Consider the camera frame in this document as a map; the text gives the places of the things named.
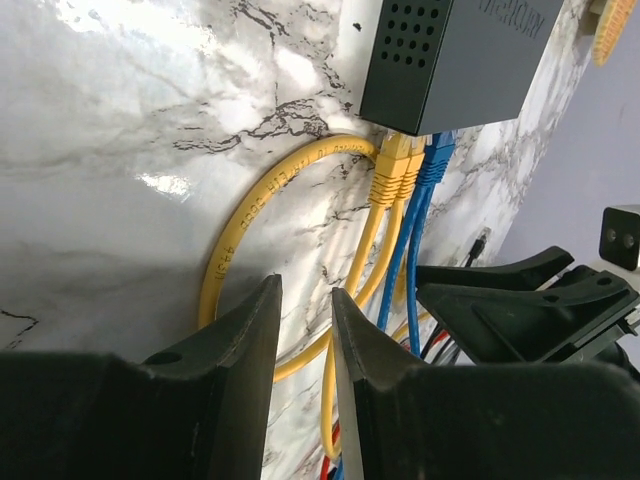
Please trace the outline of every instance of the yellow ethernet cable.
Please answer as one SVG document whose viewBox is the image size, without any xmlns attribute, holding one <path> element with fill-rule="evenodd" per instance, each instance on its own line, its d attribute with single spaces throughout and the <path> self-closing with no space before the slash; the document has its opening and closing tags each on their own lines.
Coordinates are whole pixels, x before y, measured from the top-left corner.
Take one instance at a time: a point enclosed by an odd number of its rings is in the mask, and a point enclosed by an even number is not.
<svg viewBox="0 0 640 480">
<path fill-rule="evenodd" d="M 333 153 L 359 153 L 375 158 L 376 147 L 353 135 L 337 135 L 302 147 L 269 170 L 242 200 L 224 227 L 213 248 L 202 289 L 198 311 L 198 326 L 209 325 L 216 317 L 222 285 L 233 255 L 245 232 L 273 195 L 291 181 L 301 170 Z"/>
<path fill-rule="evenodd" d="M 387 231 L 383 240 L 382 248 L 380 249 L 380 255 L 378 260 L 369 275 L 366 283 L 362 287 L 362 290 L 356 296 L 356 304 L 363 308 L 367 302 L 371 299 L 373 292 L 378 288 L 384 274 L 387 271 L 389 262 L 391 261 L 391 255 L 393 255 L 393 249 L 396 246 L 396 240 L 398 233 L 400 233 L 400 226 L 402 225 L 402 213 L 404 202 L 396 201 L 391 207 L 391 216 L 387 224 Z M 293 375 L 295 372 L 309 364 L 314 358 L 322 353 L 329 346 L 329 338 L 331 337 L 331 329 L 323 333 L 318 339 L 309 345 L 303 352 L 296 357 L 292 358 L 288 362 L 283 363 L 276 367 L 276 372 L 273 377 L 274 382 L 279 382 Z"/>
<path fill-rule="evenodd" d="M 424 137 L 418 137 L 413 139 L 411 145 L 411 158 L 407 165 L 407 171 L 402 179 L 402 185 L 398 191 L 398 199 L 406 202 L 411 198 L 413 188 L 416 184 L 416 178 L 418 178 L 418 172 L 420 166 L 424 160 L 424 148 L 427 144 L 431 144 L 431 136 L 426 135 Z M 402 258 L 402 265 L 398 270 L 398 277 L 396 278 L 396 286 L 393 290 L 393 303 L 395 305 L 402 304 L 407 298 L 407 257 Z"/>
<path fill-rule="evenodd" d="M 370 218 L 371 216 L 373 216 L 374 218 L 371 220 L 371 222 L 369 222 L 369 219 L 367 219 L 367 226 L 375 225 L 376 222 L 377 224 L 380 223 L 376 220 L 378 216 L 380 216 L 381 218 L 379 209 L 386 209 L 395 205 L 396 210 L 399 206 L 401 211 L 401 208 L 404 205 L 404 201 L 406 200 L 404 192 L 407 189 L 402 189 L 402 187 L 403 180 L 407 173 L 407 168 L 411 164 L 413 157 L 418 156 L 416 154 L 416 150 L 418 148 L 416 146 L 416 143 L 422 145 L 422 149 L 424 150 L 425 141 L 426 139 L 424 137 L 412 140 L 404 134 L 393 134 L 385 139 L 380 150 L 380 154 L 376 159 L 375 174 L 369 194 L 369 200 L 371 201 L 372 205 L 370 210 Z M 421 163 L 422 159 L 420 158 L 418 169 L 420 168 Z M 349 276 L 347 277 L 346 290 L 351 296 L 354 296 L 354 290 L 357 288 L 358 279 L 362 275 L 362 270 L 364 269 L 366 258 L 369 251 L 371 250 L 371 246 L 373 245 L 373 240 L 369 238 L 370 235 L 371 229 L 365 230 L 365 232 L 363 232 L 363 236 L 360 239 L 360 244 L 358 245 L 356 258 L 351 265 L 351 270 L 349 272 Z M 341 445 L 340 437 L 336 439 L 335 444 L 332 440 L 333 399 L 336 390 L 336 364 L 334 357 L 333 336 L 330 336 L 328 340 L 329 344 L 327 348 L 327 358 L 325 360 L 324 376 L 322 379 L 320 433 L 322 438 L 322 447 L 325 451 L 325 454 L 330 459 L 336 461 L 340 455 Z"/>
</svg>

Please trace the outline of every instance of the hole in bracket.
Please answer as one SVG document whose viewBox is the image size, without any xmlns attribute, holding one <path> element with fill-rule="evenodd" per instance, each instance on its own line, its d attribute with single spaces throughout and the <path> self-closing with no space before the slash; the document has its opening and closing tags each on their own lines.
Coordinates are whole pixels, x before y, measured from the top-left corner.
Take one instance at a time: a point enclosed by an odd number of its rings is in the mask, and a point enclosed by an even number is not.
<svg viewBox="0 0 640 480">
<path fill-rule="evenodd" d="M 176 363 L 182 360 L 182 355 L 176 352 L 160 352 L 155 355 L 151 355 L 145 363 L 145 365 L 168 365 L 169 363 Z"/>
</svg>

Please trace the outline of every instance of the ventilation holes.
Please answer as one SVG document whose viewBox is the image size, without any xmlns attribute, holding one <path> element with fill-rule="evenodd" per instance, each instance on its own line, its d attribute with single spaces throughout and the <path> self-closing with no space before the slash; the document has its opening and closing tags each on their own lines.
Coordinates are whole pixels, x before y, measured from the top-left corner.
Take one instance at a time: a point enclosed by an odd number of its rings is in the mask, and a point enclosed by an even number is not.
<svg viewBox="0 0 640 480">
<path fill-rule="evenodd" d="M 432 54 L 427 53 L 431 50 L 431 44 L 425 40 L 427 36 L 435 33 L 435 26 L 430 23 L 431 19 L 437 18 L 439 14 L 438 8 L 430 9 L 426 5 L 415 7 L 403 3 L 392 4 L 391 12 L 387 13 L 386 18 L 388 32 L 383 40 L 388 48 L 380 54 L 380 58 L 393 59 L 395 63 L 403 62 L 405 65 L 416 65 L 418 68 L 426 67 Z"/>
</svg>

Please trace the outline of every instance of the red wire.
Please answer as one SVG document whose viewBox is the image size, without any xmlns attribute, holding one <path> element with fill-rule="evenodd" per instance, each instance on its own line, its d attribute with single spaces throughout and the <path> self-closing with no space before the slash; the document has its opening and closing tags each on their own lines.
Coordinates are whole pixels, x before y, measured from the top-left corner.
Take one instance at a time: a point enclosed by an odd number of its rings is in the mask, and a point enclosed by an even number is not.
<svg viewBox="0 0 640 480">
<path fill-rule="evenodd" d="M 338 435 L 340 435 L 340 424 L 336 424 L 336 427 L 333 429 L 333 435 L 331 435 L 331 441 L 336 443 L 338 439 Z M 331 464 L 331 460 L 326 455 L 322 460 L 322 468 L 320 469 L 320 480 L 328 480 L 329 479 L 329 465 Z"/>
<path fill-rule="evenodd" d="M 446 331 L 443 330 L 442 332 L 440 332 L 440 335 L 438 335 L 436 337 L 436 339 L 433 341 L 433 346 L 435 347 L 438 342 L 441 342 L 442 340 L 446 340 L 446 338 L 448 336 L 449 336 L 449 334 Z"/>
</svg>

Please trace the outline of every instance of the gray device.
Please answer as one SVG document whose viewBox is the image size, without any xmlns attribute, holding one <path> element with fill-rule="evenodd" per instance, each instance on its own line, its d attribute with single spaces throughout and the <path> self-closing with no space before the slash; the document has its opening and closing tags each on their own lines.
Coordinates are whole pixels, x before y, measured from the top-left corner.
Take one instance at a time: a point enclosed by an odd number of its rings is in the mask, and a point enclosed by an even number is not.
<svg viewBox="0 0 640 480">
<path fill-rule="evenodd" d="M 563 0 L 384 0 L 360 115 L 425 135 L 520 114 Z"/>
<path fill-rule="evenodd" d="M 640 266 L 640 205 L 607 207 L 602 215 L 600 258 L 633 272 Z"/>
</svg>

